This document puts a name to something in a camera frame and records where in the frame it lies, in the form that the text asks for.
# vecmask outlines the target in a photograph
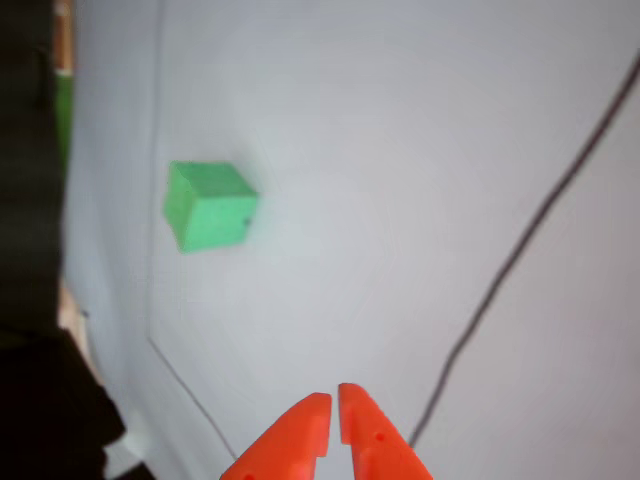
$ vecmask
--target green cube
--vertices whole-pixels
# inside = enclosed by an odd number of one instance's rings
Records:
[[[172,162],[164,215],[181,252],[241,243],[258,194],[228,163]]]

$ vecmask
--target green object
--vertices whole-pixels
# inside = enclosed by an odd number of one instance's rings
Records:
[[[241,243],[258,194],[228,163],[172,162],[164,215],[181,252]]]
[[[73,109],[73,77],[57,75],[56,79],[56,117],[58,120],[58,141],[63,171],[69,162],[69,143],[71,139],[71,115]]]

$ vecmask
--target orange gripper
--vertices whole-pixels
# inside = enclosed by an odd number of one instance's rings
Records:
[[[312,393],[291,407],[220,480],[313,480],[329,447],[331,395]]]
[[[351,445],[355,480],[433,480],[362,387],[343,383],[338,396],[342,443]]]
[[[358,385],[343,383],[342,443],[351,445],[355,480],[433,480],[378,405]],[[329,446],[331,396],[313,393],[282,415],[220,480],[313,480]]]

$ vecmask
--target line on surface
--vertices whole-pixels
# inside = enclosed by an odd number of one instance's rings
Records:
[[[444,393],[447,382],[449,381],[449,377],[453,372],[453,368],[455,367],[460,354],[464,351],[465,347],[467,347],[474,334],[477,332],[478,327],[482,323],[482,320],[485,318],[485,315],[493,304],[493,301],[495,300],[497,294],[504,286],[504,283],[509,275],[513,272],[514,267],[522,259],[524,253],[526,253],[526,250],[530,246],[531,241],[540,230],[540,227],[542,227],[544,222],[547,220],[553,208],[557,205],[558,200],[560,200],[560,198],[568,191],[569,187],[573,184],[578,175],[584,170],[584,167],[591,159],[593,152],[599,146],[602,139],[606,136],[614,120],[617,119],[618,114],[622,110],[622,107],[625,105],[626,100],[629,98],[631,92],[633,91],[633,88],[636,85],[639,74],[640,50],[636,52],[636,57],[633,60],[631,67],[627,71],[623,81],[618,87],[617,92],[613,96],[604,114],[596,124],[589,137],[587,137],[586,142],[578,151],[575,159],[556,181],[549,193],[547,193],[538,208],[535,210],[524,231],[518,238],[518,241],[515,243],[506,260],[504,261],[496,275],[493,277],[493,280],[489,284],[489,287],[483,295],[480,303],[474,310],[473,315],[471,316],[471,319],[469,320],[466,328],[463,330],[458,340],[453,344],[453,347],[449,351],[449,354],[447,355],[444,365],[442,366],[442,369],[440,371],[438,382],[436,383],[436,386],[427,401],[427,406],[425,407],[425,410],[420,417],[418,424],[414,428],[413,433],[409,437],[408,443],[411,448],[415,448],[422,434],[429,425],[429,421],[433,417],[436,407],[440,403],[442,394]]]
[[[154,246],[154,234],[155,234],[155,204],[156,204],[156,196],[157,196],[157,188],[156,188],[156,175],[155,175],[155,161],[157,159],[158,154],[158,135],[159,135],[159,124],[160,124],[160,97],[161,97],[161,76],[162,76],[162,39],[164,36],[164,25],[166,18],[166,0],[158,0],[158,13],[156,20],[156,31],[155,31],[155,59],[154,59],[154,71],[153,71],[153,105],[152,105],[152,117],[151,117],[151,129],[150,129],[150,146],[149,146],[149,163],[150,163],[150,171],[151,175],[151,185],[149,187],[149,229],[147,232],[147,287],[145,291],[145,337],[147,342],[151,345],[151,348],[156,353],[156,355],[160,358],[162,363],[167,367],[167,370],[173,376],[173,378],[178,382],[180,387],[185,391],[185,393],[189,396],[189,398],[193,401],[194,405],[200,410],[202,415],[209,422],[211,427],[214,429],[225,449],[231,455],[231,458],[235,462],[238,459],[235,451],[231,447],[231,444],[222,433],[222,429],[218,426],[215,419],[207,412],[206,408],[196,395],[191,391],[186,382],[180,377],[176,369],[173,367],[171,362],[167,359],[167,357],[162,353],[160,347],[153,340],[152,335],[152,319],[151,319],[151,302],[152,302],[152,285],[153,285],[153,246]]]

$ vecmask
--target dark object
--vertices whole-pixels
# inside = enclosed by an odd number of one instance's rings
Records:
[[[2,478],[104,478],[117,410],[57,326],[62,172],[52,0],[0,6]]]

